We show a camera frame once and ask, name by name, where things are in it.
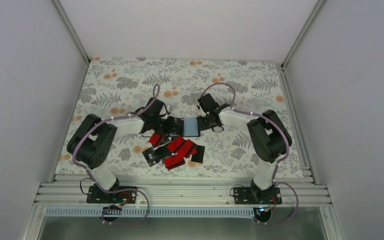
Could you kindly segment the black card holder wallet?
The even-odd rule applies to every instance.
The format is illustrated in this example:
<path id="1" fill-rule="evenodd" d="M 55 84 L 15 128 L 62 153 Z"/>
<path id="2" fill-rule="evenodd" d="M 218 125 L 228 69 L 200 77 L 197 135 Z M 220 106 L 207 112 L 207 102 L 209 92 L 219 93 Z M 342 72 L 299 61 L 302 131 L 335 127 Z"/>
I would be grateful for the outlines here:
<path id="1" fill-rule="evenodd" d="M 174 132 L 169 134 L 170 137 L 200 137 L 201 130 L 197 118 L 176 118 Z"/>

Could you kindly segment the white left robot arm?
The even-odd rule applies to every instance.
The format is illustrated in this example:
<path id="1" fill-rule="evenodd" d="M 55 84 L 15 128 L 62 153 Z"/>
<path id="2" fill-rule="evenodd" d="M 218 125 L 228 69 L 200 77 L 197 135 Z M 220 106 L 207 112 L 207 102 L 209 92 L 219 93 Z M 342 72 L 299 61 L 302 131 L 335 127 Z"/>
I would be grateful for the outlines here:
<path id="1" fill-rule="evenodd" d="M 143 134 L 153 130 L 156 134 L 169 135 L 179 130 L 178 120 L 171 115 L 164 102 L 150 98 L 147 105 L 127 115 L 102 119 L 89 114 L 68 141 L 66 150 L 72 162 L 83 168 L 98 189 L 99 196 L 111 203 L 119 197 L 118 178 L 111 172 L 107 157 L 118 131 Z"/>

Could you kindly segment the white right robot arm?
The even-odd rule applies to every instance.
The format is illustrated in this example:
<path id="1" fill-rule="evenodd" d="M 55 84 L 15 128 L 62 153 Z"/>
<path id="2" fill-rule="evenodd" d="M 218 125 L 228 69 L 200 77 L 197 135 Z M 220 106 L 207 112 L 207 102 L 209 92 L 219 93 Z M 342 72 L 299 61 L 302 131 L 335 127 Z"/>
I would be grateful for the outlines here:
<path id="1" fill-rule="evenodd" d="M 259 157 L 250 195 L 254 202 L 264 203 L 274 190 L 279 162 L 287 157 L 292 145 L 292 138 L 279 116 L 273 110 L 258 114 L 236 109 L 227 103 L 219 105 L 209 93 L 197 100 L 197 107 L 203 113 L 198 117 L 201 130 L 235 127 L 249 133 Z"/>

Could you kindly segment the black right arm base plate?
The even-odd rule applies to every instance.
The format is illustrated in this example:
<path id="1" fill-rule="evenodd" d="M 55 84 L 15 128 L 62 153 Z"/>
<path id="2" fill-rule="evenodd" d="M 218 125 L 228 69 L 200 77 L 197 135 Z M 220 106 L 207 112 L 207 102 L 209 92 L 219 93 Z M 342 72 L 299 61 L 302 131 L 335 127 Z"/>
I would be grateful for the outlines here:
<path id="1" fill-rule="evenodd" d="M 261 190 L 258 187 L 234 187 L 232 192 L 236 205 L 280 205 L 283 203 L 279 187 Z"/>

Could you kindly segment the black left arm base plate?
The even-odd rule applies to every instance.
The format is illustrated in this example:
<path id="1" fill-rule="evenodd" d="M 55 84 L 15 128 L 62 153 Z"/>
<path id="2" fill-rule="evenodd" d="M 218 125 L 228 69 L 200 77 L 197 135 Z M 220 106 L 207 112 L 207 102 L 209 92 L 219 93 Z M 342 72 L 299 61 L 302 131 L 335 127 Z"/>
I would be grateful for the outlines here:
<path id="1" fill-rule="evenodd" d="M 119 186 L 123 192 L 106 193 L 96 185 L 89 187 L 86 202 L 88 204 L 135 204 L 137 197 L 136 186 Z"/>

